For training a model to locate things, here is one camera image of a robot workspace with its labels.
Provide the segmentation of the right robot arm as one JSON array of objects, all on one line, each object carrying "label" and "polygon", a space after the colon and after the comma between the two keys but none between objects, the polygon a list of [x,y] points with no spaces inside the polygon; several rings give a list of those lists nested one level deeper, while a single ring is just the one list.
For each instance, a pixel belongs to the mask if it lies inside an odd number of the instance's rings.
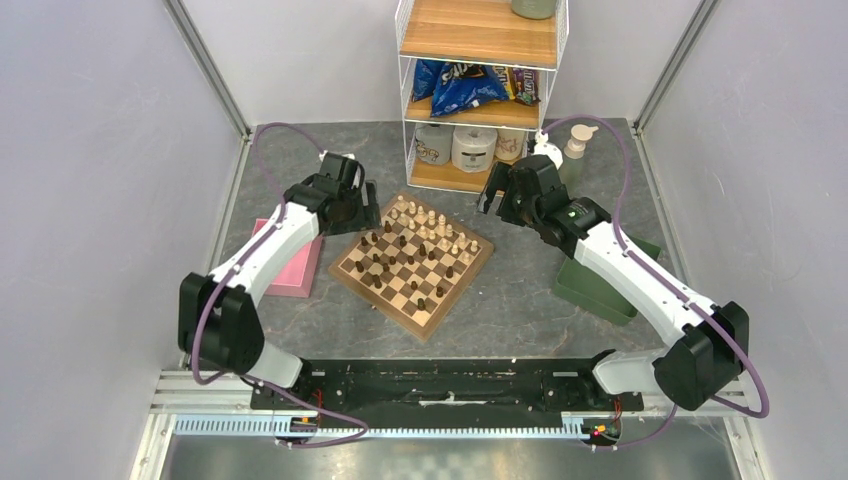
[{"label": "right robot arm", "polygon": [[699,409],[748,372],[762,380],[748,356],[749,316],[735,302],[723,306],[694,292],[644,252],[593,200],[573,199],[554,162],[532,155],[496,163],[480,195],[488,212],[497,193],[505,222],[530,227],[548,245],[600,276],[653,326],[664,348],[605,355],[577,382],[579,400],[601,409],[617,394],[659,392],[678,407]]}]

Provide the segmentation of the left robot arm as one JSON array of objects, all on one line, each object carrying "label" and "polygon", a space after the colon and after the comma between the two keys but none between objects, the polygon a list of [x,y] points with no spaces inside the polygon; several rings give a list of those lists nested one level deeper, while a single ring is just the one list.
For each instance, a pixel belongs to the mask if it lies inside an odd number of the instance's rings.
[{"label": "left robot arm", "polygon": [[275,386],[290,408],[307,405],[314,393],[305,362],[264,335],[257,306],[280,271],[319,237],[373,230],[380,226],[376,185],[365,178],[352,155],[324,153],[319,170],[289,187],[254,234],[224,263],[207,274],[190,273],[179,287],[177,343],[189,356],[199,384],[233,373]]}]

